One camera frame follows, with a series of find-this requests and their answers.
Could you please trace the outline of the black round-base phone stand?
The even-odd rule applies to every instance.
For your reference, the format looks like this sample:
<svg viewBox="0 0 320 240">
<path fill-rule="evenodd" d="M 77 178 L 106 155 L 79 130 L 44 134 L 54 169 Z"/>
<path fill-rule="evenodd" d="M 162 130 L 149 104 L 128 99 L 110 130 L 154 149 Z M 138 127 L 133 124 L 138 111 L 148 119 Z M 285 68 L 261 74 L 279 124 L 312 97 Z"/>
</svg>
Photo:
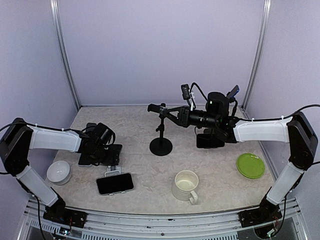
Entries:
<svg viewBox="0 0 320 240">
<path fill-rule="evenodd" d="M 155 130 L 156 132 L 159 132 L 159 137 L 154 138 L 150 142 L 149 149 L 154 155 L 161 156 L 161 157 L 168 155 L 173 149 L 173 145 L 172 145 L 171 141 L 167 138 L 164 138 L 165 116 L 161 113 L 161 110 L 165 109 L 165 108 L 166 108 L 165 103 L 161 103 L 160 105 L 156 105 L 156 104 L 151 103 L 147 107 L 148 112 L 159 113 L 160 125 Z"/>
</svg>

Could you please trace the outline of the phone with purple edge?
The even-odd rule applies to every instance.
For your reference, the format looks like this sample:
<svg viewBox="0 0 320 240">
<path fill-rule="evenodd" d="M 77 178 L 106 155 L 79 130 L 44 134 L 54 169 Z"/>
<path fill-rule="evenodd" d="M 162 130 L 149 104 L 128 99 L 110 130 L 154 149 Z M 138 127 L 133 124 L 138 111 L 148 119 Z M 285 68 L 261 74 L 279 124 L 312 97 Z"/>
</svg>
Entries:
<svg viewBox="0 0 320 240">
<path fill-rule="evenodd" d="M 212 134 L 200 133 L 196 136 L 196 147 L 199 149 L 222 148 L 225 143 Z"/>
</svg>

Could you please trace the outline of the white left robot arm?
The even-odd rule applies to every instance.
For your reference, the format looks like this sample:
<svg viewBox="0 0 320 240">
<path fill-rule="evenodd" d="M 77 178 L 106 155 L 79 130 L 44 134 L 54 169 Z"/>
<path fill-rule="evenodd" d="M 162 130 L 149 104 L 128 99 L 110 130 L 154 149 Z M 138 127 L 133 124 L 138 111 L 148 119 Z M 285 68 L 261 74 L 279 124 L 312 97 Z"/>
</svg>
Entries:
<svg viewBox="0 0 320 240">
<path fill-rule="evenodd" d="M 117 166 L 120 161 L 122 147 L 115 144 L 115 132 L 103 123 L 88 123 L 83 130 L 76 130 L 31 124 L 18 117 L 2 129 L 6 132 L 0 140 L 0 159 L 5 174 L 16 178 L 49 207 L 50 214 L 61 223 L 70 218 L 70 211 L 30 166 L 29 151 L 45 149 L 78 153 L 81 166 Z"/>
</svg>

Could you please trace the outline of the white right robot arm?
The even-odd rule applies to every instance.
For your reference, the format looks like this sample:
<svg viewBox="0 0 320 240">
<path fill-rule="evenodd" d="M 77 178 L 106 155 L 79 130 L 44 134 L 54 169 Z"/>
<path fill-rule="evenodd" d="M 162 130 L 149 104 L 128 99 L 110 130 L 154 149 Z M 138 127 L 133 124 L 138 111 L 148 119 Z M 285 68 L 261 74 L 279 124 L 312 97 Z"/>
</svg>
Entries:
<svg viewBox="0 0 320 240">
<path fill-rule="evenodd" d="M 223 143 L 270 141 L 289 144 L 289 163 L 266 194 L 268 202 L 255 212 L 260 222 L 266 222 L 276 212 L 274 205 L 282 201 L 304 172 L 313 165 L 318 138 L 301 111 L 267 120 L 242 119 L 229 114 L 229 104 L 235 102 L 236 94 L 237 90 L 232 90 L 227 95 L 210 92 L 205 110 L 193 109 L 191 106 L 167 108 L 161 104 L 159 113 L 184 128 L 196 126 L 211 129 L 214 138 Z"/>
</svg>

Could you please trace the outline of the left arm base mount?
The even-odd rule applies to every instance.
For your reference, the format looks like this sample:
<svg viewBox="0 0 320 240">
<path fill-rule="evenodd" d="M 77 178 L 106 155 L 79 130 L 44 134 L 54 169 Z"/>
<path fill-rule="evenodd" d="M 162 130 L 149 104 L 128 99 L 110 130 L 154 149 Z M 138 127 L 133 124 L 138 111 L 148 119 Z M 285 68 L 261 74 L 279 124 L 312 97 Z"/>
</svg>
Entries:
<svg viewBox="0 0 320 240">
<path fill-rule="evenodd" d="M 83 229 L 87 220 L 87 213 L 68 208 L 65 208 L 62 214 L 54 213 L 52 210 L 46 210 L 43 218 L 54 223 Z"/>
</svg>

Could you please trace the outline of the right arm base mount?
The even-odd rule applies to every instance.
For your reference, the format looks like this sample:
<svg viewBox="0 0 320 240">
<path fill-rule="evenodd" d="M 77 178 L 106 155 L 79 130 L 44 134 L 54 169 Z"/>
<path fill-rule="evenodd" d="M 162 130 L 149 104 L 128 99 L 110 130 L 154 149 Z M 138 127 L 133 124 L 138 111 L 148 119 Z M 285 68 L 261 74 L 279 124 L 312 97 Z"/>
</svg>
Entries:
<svg viewBox="0 0 320 240">
<path fill-rule="evenodd" d="M 240 211 L 238 216 L 242 228 L 272 222 L 276 218 L 281 219 L 283 217 L 279 209 L 270 212 L 268 209 L 260 207 Z"/>
</svg>

